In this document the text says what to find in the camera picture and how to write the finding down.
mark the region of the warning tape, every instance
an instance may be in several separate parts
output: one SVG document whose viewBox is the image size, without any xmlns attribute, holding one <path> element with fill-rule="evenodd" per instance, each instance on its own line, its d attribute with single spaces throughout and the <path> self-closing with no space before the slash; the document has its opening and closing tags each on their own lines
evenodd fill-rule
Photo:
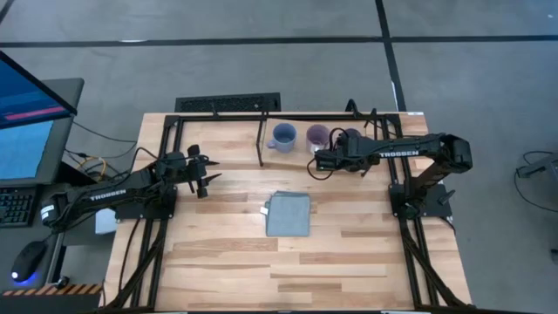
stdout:
<svg viewBox="0 0 558 314">
<path fill-rule="evenodd" d="M 102 286 L 96 283 L 68 284 L 62 289 L 57 289 L 54 285 L 45 285 L 40 289 L 6 290 L 2 297 L 94 295 L 99 293 L 101 288 Z"/>
</svg>

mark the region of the gray cloth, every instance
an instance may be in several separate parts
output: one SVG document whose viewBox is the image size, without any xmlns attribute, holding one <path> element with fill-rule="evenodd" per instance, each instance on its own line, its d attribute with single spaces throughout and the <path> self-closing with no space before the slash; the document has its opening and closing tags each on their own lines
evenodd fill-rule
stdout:
<svg viewBox="0 0 558 314">
<path fill-rule="evenodd" d="M 309 236 L 310 197 L 305 193 L 277 191 L 265 203 L 268 236 Z"/>
</svg>

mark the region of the wooden tabletop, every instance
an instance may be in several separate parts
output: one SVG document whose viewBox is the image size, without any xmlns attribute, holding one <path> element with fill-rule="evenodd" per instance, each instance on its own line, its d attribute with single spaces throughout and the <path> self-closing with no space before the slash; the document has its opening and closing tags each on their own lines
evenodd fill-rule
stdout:
<svg viewBox="0 0 558 314">
<path fill-rule="evenodd" d="M 427 133 L 424 115 L 400 117 L 404 134 Z M 144 116 L 139 147 L 159 151 L 164 118 L 164 113 Z M 355 126 L 362 128 L 363 122 Z M 221 163 L 208 167 L 208 174 L 222 176 L 211 182 L 209 197 L 203 200 L 192 195 L 187 184 L 178 186 L 156 310 L 412 309 L 398 222 L 391 215 L 387 193 L 387 163 L 382 161 L 364 178 L 338 171 L 327 181 L 313 180 L 305 167 L 259 167 L 257 130 L 256 121 L 185 124 L 180 150 L 199 144 L 203 154 Z M 169 148 L 173 138 L 171 134 Z M 140 153 L 134 167 L 151 160 Z M 411 159 L 413 174 L 430 163 Z M 310 195 L 309 237 L 266 237 L 260 207 L 277 190 Z M 452 230 L 437 218 L 425 218 L 423 223 L 432 266 L 457 297 L 470 302 Z M 133 224 L 122 222 L 116 232 L 105 280 L 109 301 L 118 289 Z M 137 265 L 142 233 L 143 222 L 126 261 L 125 282 Z M 424 275 L 420 267 L 417 270 L 426 304 Z M 141 304 L 146 304 L 150 277 L 151 269 L 144 277 Z"/>
</svg>

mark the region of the computer monitor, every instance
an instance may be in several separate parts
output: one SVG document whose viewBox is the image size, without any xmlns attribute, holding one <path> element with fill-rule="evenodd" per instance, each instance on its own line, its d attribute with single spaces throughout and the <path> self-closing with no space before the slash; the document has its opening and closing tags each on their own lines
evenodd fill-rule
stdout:
<svg viewBox="0 0 558 314">
<path fill-rule="evenodd" d="M 0 129 L 70 117 L 78 112 L 0 51 Z"/>
</svg>

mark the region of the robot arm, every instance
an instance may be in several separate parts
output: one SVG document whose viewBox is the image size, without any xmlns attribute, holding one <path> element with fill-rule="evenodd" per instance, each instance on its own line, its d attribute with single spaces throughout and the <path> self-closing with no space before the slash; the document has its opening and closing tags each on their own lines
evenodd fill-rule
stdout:
<svg viewBox="0 0 558 314">
<path fill-rule="evenodd" d="M 170 153 L 134 171 L 118 181 L 107 181 L 85 187 L 67 187 L 42 204 L 43 224 L 64 229 L 82 215 L 112 208 L 117 219 L 165 219 L 174 214 L 175 184 L 187 182 L 192 192 L 197 183 L 198 198 L 208 196 L 206 186 L 219 176 L 207 175 L 206 166 L 216 165 L 200 154 L 197 146 L 188 149 L 188 157 Z"/>
<path fill-rule="evenodd" d="M 434 162 L 418 177 L 405 181 L 403 204 L 407 216 L 419 215 L 425 206 L 429 188 L 449 174 L 461 174 L 473 167 L 471 148 L 466 140 L 451 134 L 427 134 L 394 140 L 373 140 L 363 136 L 342 133 L 332 150 L 319 150 L 315 154 L 318 171 L 344 169 L 350 172 L 364 170 L 363 176 L 373 165 L 384 158 L 426 156 Z"/>
</svg>

